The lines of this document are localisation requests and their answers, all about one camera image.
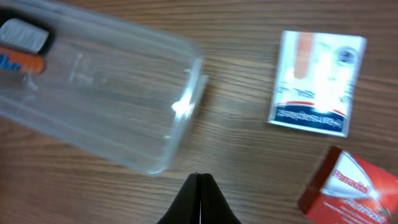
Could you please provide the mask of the orange tube white cap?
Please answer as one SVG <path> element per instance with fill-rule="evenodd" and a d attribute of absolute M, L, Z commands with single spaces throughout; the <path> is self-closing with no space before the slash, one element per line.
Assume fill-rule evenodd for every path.
<path fill-rule="evenodd" d="M 45 70 L 45 60 L 39 55 L 1 47 L 1 68 L 16 72 L 40 74 Z"/>

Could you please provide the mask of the white blue plaster box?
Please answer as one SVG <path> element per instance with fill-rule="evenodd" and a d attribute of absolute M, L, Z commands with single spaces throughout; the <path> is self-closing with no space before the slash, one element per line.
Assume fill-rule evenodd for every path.
<path fill-rule="evenodd" d="M 347 137 L 366 44 L 358 35 L 283 31 L 268 122 Z"/>

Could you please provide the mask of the red Panadol box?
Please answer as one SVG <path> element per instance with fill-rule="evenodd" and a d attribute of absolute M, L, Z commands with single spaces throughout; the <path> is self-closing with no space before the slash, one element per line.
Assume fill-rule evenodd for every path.
<path fill-rule="evenodd" d="M 388 224 L 397 210 L 397 177 L 333 146 L 298 205 L 316 224 Z"/>

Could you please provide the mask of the dark bottle white cap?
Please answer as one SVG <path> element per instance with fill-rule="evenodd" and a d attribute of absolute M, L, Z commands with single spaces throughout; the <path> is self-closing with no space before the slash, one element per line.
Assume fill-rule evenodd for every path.
<path fill-rule="evenodd" d="M 1 45 L 45 55 L 54 40 L 55 31 L 46 23 L 11 8 L 1 8 Z"/>

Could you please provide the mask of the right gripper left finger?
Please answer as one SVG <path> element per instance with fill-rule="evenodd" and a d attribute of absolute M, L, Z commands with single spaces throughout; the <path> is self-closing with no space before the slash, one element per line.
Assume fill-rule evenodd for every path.
<path fill-rule="evenodd" d="M 200 224 L 200 174 L 190 174 L 158 224 Z"/>

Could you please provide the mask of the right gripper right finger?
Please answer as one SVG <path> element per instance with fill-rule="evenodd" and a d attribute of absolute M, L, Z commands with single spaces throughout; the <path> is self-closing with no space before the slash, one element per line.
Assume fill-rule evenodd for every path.
<path fill-rule="evenodd" d="M 201 175 L 201 224 L 241 224 L 211 174 Z"/>

